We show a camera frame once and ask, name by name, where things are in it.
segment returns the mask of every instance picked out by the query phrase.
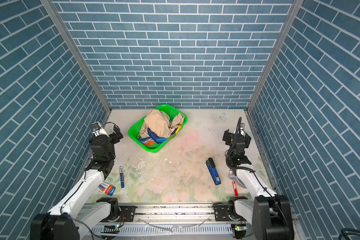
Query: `aluminum corner post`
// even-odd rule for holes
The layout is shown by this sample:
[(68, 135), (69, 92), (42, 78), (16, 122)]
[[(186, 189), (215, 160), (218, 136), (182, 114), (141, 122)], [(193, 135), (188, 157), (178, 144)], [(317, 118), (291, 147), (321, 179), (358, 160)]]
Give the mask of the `aluminum corner post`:
[(283, 46), (283, 43), (284, 43), (285, 39), (287, 38), (289, 30), (291, 29), (292, 23), (295, 20), (303, 2), (304, 2), (304, 0), (294, 0), (291, 5), (291, 8), (289, 9), (287, 18), (285, 19), (283, 27), (280, 30), (278, 39), (276, 40), (276, 43), (273, 46), (273, 49), (272, 49), (271, 54), (269, 55), (267, 64), (265, 65), (264, 70), (260, 75), (259, 81), (254, 89), (254, 92), (250, 99), (250, 102), (248, 103), (247, 111), (249, 113), (252, 111), (254, 104), (256, 103), (256, 100), (259, 97), (261, 90), (263, 89), (265, 81), (267, 80), (267, 77), (268, 77), (269, 73), (271, 72), (271, 68), (273, 67), (273, 65), (276, 61), (277, 55), (279, 55), (281, 47)]
[(89, 69), (87, 63), (85, 62), (84, 58), (82, 57), (79, 49), (76, 46), (76, 43), (73, 41), (71, 34), (68, 31), (67, 26), (64, 24), (60, 14), (58, 13), (55, 5), (53, 4), (52, 0), (40, 0), (41, 4), (45, 8), (46, 12), (48, 13), (49, 17), (51, 18), (52, 22), (55, 24), (57, 30), (59, 31), (62, 39), (68, 46), (69, 50), (71, 51), (73, 57), (76, 59), (77, 64), (83, 71), (84, 75), (86, 76), (87, 80), (91, 84), (93, 90), (95, 91), (97, 97), (100, 99), (101, 103), (103, 104), (104, 108), (108, 113), (112, 110), (108, 101), (106, 100), (104, 94), (101, 92), (99, 85), (97, 84), (95, 77), (92, 75), (91, 70)]

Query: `beige garment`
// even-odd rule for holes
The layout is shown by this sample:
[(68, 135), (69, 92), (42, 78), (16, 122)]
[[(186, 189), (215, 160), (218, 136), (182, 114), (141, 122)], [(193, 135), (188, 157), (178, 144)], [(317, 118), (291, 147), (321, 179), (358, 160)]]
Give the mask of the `beige garment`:
[(170, 118), (168, 114), (157, 109), (151, 109), (147, 113), (144, 119), (143, 126), (140, 129), (141, 138), (149, 137), (148, 128), (154, 132), (158, 137), (169, 137), (171, 133), (178, 127), (179, 124), (183, 124), (184, 115), (179, 113), (175, 116), (172, 122), (169, 122)]

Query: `table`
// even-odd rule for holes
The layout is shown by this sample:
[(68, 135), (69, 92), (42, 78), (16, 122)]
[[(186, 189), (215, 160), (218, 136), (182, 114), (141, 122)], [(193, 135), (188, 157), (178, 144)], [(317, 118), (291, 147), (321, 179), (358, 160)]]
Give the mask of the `table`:
[[(148, 112), (147, 109), (112, 110), (109, 122), (117, 124), (124, 138), (115, 144), (115, 165), (105, 182), (116, 190), (112, 197), (119, 202), (220, 202), (235, 196), (225, 151), (229, 146), (222, 141), (225, 130), (235, 131), (239, 117), (245, 123), (245, 132), (253, 137), (243, 110), (181, 109), (188, 122), (158, 153), (145, 151), (128, 136), (129, 128)], [(246, 156), (254, 169), (268, 185), (254, 139), (246, 149)], [(212, 157), (221, 178), (215, 185), (205, 161)], [(119, 166), (124, 169), (125, 187), (120, 186)], [(248, 190), (237, 186), (240, 196), (251, 199)], [(87, 203), (107, 197), (95, 190)]]

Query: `laundry basket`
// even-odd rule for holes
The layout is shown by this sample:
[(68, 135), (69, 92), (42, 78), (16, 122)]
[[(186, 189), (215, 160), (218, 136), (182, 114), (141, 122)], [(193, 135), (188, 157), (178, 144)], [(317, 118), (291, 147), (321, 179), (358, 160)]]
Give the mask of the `laundry basket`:
[[(176, 108), (168, 105), (168, 104), (162, 104), (160, 106), (158, 106), (156, 109), (163, 111), (164, 113), (168, 114), (170, 120), (172, 121), (173, 118), (175, 116), (177, 116), (180, 112), (179, 110), (177, 110)], [(183, 129), (184, 125), (187, 123), (187, 115), (185, 115), (184, 113), (182, 113), (184, 115), (184, 121), (183, 121), (183, 125), (180, 128), (179, 132)], [(140, 119), (138, 122), (136, 122), (128, 131), (128, 135), (130, 138), (132, 138), (137, 144), (139, 144), (142, 148), (144, 148), (146, 151), (148, 152), (158, 152), (160, 151), (160, 149), (162, 147), (164, 147), (165, 144), (167, 144), (167, 142), (169, 140), (171, 140), (174, 136), (176, 135), (172, 135), (169, 138), (167, 138), (167, 141), (164, 141), (162, 144), (157, 144), (156, 142), (150, 146), (144, 146), (141, 142), (139, 142), (139, 140), (137, 139), (137, 136), (139, 135), (141, 126), (143, 126), (144, 123), (144, 118)]]

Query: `tile wall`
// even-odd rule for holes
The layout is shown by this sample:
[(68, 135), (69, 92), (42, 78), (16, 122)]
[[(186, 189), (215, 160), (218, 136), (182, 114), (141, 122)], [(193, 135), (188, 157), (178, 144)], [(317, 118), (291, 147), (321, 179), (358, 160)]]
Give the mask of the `tile wall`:
[(293, 0), (56, 0), (113, 108), (245, 108)]
[(307, 239), (360, 230), (360, 1), (305, 0), (252, 112)]
[(39, 0), (0, 0), (0, 240), (67, 193), (105, 114)]

